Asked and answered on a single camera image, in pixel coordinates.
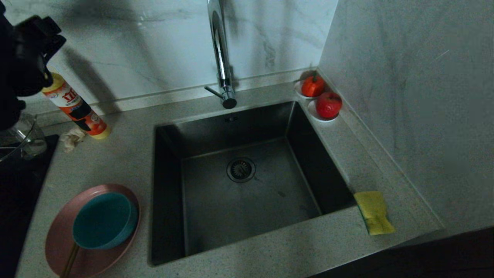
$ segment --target marble backsplash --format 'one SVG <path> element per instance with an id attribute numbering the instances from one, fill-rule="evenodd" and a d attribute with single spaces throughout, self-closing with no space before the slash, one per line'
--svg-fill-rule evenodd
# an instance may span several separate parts
<path id="1" fill-rule="evenodd" d="M 67 43 L 49 65 L 89 103 L 216 82 L 206 0 L 2 2 L 12 24 L 37 14 L 60 25 Z M 317 66 L 337 2 L 224 0 L 234 76 Z"/>
<path id="2" fill-rule="evenodd" d="M 494 224 L 493 5 L 341 0 L 320 70 L 447 227 Z"/>

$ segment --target faucet spout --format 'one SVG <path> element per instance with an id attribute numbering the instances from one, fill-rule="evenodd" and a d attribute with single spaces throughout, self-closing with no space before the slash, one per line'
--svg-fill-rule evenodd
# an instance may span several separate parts
<path id="1" fill-rule="evenodd" d="M 218 68 L 218 85 L 219 93 L 214 93 L 221 96 L 223 107 L 231 109 L 237 105 L 235 100 L 235 90 L 232 86 L 232 76 L 230 71 L 230 63 L 228 61 L 228 49 L 226 46 L 225 25 L 223 21 L 223 13 L 219 0 L 207 0 L 207 11 L 209 14 L 209 25 L 211 27 L 211 37 L 213 41 L 214 56 L 216 57 L 216 66 Z"/>

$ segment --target black stove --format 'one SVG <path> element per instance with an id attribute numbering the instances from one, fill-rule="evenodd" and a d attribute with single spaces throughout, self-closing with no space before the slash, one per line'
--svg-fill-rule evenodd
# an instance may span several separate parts
<path id="1" fill-rule="evenodd" d="M 15 170 L 0 170 L 0 276 L 15 276 L 22 246 L 58 135 L 45 137 L 47 149 Z"/>

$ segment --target blue bowl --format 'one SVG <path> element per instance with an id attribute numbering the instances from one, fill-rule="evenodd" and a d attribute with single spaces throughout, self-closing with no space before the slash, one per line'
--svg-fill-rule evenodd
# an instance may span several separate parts
<path id="1" fill-rule="evenodd" d="M 110 249 L 124 242 L 137 225 L 135 205 L 120 193 L 94 197 L 77 214 L 72 235 L 85 249 Z"/>

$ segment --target stainless steel sink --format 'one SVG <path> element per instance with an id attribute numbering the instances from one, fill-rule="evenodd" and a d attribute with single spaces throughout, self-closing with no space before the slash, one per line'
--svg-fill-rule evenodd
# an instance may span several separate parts
<path id="1" fill-rule="evenodd" d="M 297 102 L 156 128 L 151 262 L 354 204 Z"/>

